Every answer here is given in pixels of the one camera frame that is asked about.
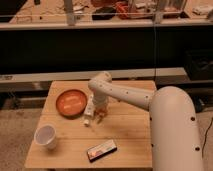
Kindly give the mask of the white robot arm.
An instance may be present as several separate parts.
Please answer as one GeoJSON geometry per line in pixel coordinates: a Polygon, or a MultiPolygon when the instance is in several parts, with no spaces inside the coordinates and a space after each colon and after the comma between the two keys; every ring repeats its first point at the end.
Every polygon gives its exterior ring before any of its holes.
{"type": "Polygon", "coordinates": [[[195,107],[184,90],[117,85],[106,71],[91,78],[88,88],[96,108],[110,96],[149,112],[153,171],[204,171],[195,107]]]}

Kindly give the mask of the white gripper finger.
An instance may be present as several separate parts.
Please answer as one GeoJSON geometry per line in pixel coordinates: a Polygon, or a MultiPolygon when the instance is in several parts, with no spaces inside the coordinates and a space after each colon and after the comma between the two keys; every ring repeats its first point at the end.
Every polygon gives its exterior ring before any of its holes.
{"type": "Polygon", "coordinates": [[[86,108],[84,110],[84,125],[89,126],[91,120],[94,118],[94,104],[93,104],[93,95],[90,95],[87,101],[86,108]]]}

